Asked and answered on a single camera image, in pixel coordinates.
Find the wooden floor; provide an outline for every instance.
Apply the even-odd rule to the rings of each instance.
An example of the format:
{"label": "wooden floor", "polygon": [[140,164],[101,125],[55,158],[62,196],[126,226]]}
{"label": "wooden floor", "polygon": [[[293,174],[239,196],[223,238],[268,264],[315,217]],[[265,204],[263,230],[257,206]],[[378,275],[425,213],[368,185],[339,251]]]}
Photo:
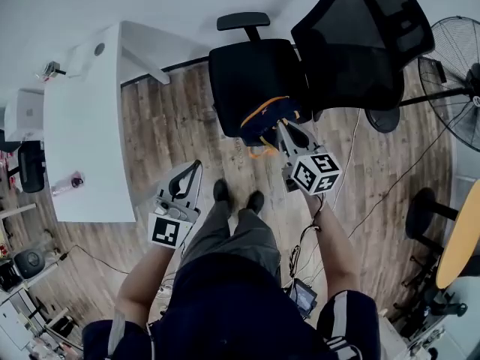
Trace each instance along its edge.
{"label": "wooden floor", "polygon": [[[229,182],[237,200],[236,209],[245,204],[250,192],[260,189],[266,197],[261,216],[274,231],[282,253],[283,283],[287,283],[288,256],[310,218],[301,194],[286,194],[284,190],[281,156],[251,160],[240,140],[223,136],[212,109],[207,64],[177,70],[171,73],[171,78],[170,85],[163,86],[150,78],[122,89],[127,159],[134,188],[147,188],[172,166],[197,158],[203,163],[198,204],[202,217],[212,206],[212,185],[220,177]],[[416,67],[408,67],[406,97],[421,94]],[[330,109],[316,124],[308,125],[318,140],[335,153],[343,168],[357,114],[357,109]],[[354,230],[442,129],[426,103],[402,109],[400,125],[389,135],[377,133],[361,112],[352,161],[334,210],[346,233]],[[449,203],[451,154],[450,135],[445,132],[351,236],[361,256],[361,287],[375,298],[379,309],[391,310],[394,302],[401,302],[407,296],[400,283],[417,270],[409,261],[410,255],[422,257],[425,254],[422,246],[405,238],[407,207],[410,198],[425,186],[436,191],[441,203]],[[136,224],[58,223],[48,190],[18,194],[3,187],[2,193],[5,209],[37,203],[37,209],[7,219],[5,225],[13,233],[11,244],[14,248],[28,244],[48,228],[63,251],[80,245],[124,272],[130,271],[148,249],[148,203],[137,209]],[[443,228],[443,220],[435,220],[430,237],[440,240]],[[319,293],[314,323],[326,302],[326,282],[320,271],[323,266],[318,249],[311,255],[315,244],[314,234],[310,233],[302,245],[298,264],[298,269],[307,264],[298,277],[306,283],[311,282]],[[175,254],[167,272],[175,271],[178,255]],[[59,269],[31,288],[31,294],[47,305],[50,316],[64,307],[70,308],[72,316],[83,327],[91,321],[112,316],[113,300],[124,278],[124,274],[74,248]],[[158,317],[158,310],[164,308],[166,302],[167,299],[157,300],[151,319]],[[73,334],[77,341],[80,340],[79,331]]]}

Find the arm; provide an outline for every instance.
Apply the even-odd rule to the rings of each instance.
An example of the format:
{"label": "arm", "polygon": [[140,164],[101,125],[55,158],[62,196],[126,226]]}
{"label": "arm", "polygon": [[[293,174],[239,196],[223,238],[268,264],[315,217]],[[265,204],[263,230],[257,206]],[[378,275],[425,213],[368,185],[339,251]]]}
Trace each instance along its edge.
{"label": "arm", "polygon": [[360,263],[352,243],[329,204],[315,215],[321,206],[316,196],[304,193],[313,223],[320,227],[316,233],[327,278],[328,298],[344,290],[360,290]]}
{"label": "arm", "polygon": [[115,309],[127,321],[145,327],[150,308],[175,250],[160,245],[151,247],[135,265],[118,291]]}

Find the black shoe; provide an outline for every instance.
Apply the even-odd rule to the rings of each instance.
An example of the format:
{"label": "black shoe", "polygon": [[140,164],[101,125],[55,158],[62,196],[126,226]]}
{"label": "black shoe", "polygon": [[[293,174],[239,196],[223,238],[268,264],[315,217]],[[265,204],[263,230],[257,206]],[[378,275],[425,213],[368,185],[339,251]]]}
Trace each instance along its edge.
{"label": "black shoe", "polygon": [[215,182],[213,186],[213,198],[216,202],[226,201],[228,203],[228,209],[230,212],[232,211],[233,201],[228,191],[227,182],[224,179],[220,178]]}
{"label": "black shoe", "polygon": [[258,215],[259,212],[263,208],[263,203],[264,202],[265,202],[265,197],[263,196],[263,193],[260,192],[259,190],[256,190],[248,198],[246,208],[251,209],[252,211],[254,211]]}

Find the gray pants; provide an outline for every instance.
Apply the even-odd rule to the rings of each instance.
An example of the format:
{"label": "gray pants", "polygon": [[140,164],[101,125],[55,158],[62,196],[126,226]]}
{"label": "gray pants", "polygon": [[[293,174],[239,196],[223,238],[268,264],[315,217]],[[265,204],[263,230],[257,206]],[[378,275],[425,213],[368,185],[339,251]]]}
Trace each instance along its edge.
{"label": "gray pants", "polygon": [[238,226],[230,235],[229,217],[227,202],[216,202],[188,245],[180,268],[206,254],[235,254],[260,264],[280,281],[280,252],[270,227],[244,208],[238,212]]}

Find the person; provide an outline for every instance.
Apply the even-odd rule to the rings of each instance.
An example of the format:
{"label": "person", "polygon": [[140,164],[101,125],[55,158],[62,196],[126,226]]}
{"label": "person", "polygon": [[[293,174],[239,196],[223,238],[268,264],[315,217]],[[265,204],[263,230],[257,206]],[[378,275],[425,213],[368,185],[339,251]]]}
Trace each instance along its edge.
{"label": "person", "polygon": [[147,325],[174,250],[154,246],[121,285],[113,321],[85,327],[85,359],[380,359],[375,302],[360,292],[359,258],[328,204],[304,194],[328,285],[314,329],[279,283],[281,255],[258,217],[262,193],[250,195],[230,235],[227,183],[218,180],[213,192],[163,317]]}

